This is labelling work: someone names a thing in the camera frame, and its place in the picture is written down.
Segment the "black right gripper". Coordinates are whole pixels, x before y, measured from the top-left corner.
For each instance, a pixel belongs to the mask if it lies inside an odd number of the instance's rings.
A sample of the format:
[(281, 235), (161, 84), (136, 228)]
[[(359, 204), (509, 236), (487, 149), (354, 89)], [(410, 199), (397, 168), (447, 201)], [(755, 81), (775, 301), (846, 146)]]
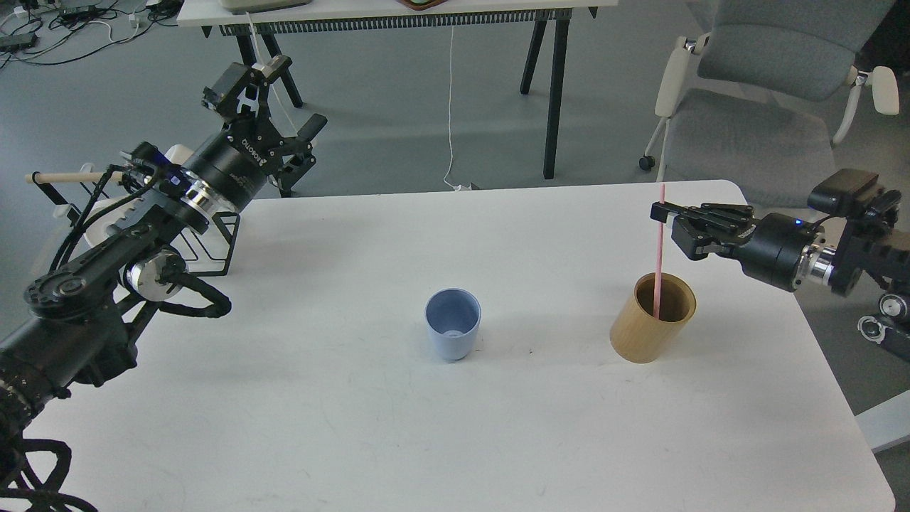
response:
[(668, 223), (670, 215), (675, 216), (672, 240), (687, 258), (703, 260), (714, 254), (737, 260), (747, 277), (787, 292), (801, 283), (801, 262), (817, 237), (817, 230), (799, 218), (771, 213), (754, 220), (750, 205), (651, 204), (651, 220)]

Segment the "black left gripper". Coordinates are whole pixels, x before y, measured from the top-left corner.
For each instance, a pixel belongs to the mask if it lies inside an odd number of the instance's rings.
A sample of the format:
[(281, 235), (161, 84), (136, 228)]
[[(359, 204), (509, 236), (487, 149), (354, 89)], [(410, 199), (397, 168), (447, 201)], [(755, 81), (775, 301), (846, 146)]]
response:
[[(250, 67), (232, 63), (213, 87), (203, 90), (203, 106), (221, 117), (223, 127), (210, 135), (183, 166), (227, 201), (235, 213), (250, 204), (267, 175), (275, 179), (280, 196), (293, 196), (293, 187), (316, 164), (314, 139), (327, 125), (327, 117), (312, 114), (295, 137), (282, 137), (270, 120), (269, 87), (290, 65), (291, 58), (286, 55)], [(259, 100), (259, 110), (254, 114), (240, 106), (248, 90)], [(231, 125), (236, 121), (250, 121), (252, 125)]]

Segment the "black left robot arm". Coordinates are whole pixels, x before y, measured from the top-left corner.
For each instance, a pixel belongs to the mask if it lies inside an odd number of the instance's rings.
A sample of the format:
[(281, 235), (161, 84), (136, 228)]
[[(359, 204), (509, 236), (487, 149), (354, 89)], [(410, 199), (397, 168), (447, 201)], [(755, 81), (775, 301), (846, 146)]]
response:
[(61, 492), (72, 452), (27, 439), (27, 425), (72, 383), (100, 387), (137, 365), (137, 340), (157, 312), (216, 319), (230, 299), (194, 273), (173, 246), (215, 225), (234, 247), (240, 213), (268, 181), (283, 197), (312, 166), (327, 124), (313, 114), (295, 136), (273, 125), (270, 85), (291, 60), (234, 63), (203, 93), (223, 120), (183, 163), (143, 143), (110, 166), (45, 275), (23, 294), (31, 318), (2, 341), (2, 498), (31, 511), (91, 511)]

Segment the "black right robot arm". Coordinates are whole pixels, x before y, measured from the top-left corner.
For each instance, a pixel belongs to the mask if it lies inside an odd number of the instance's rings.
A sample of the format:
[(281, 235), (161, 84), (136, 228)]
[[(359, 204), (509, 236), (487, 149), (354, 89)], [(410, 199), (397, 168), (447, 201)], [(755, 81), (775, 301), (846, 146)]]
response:
[(709, 254), (738, 260), (742, 272), (787, 292), (805, 282), (846, 296), (863, 274), (883, 289), (876, 314), (861, 317), (859, 333), (907, 359), (909, 239), (897, 230), (901, 194), (877, 175), (841, 169), (810, 192), (807, 205), (825, 218), (846, 221), (839, 242), (825, 243), (822, 221), (780, 213), (754, 217), (751, 206), (705, 202), (683, 207), (655, 202), (651, 218), (670, 225), (673, 242), (690, 260)]

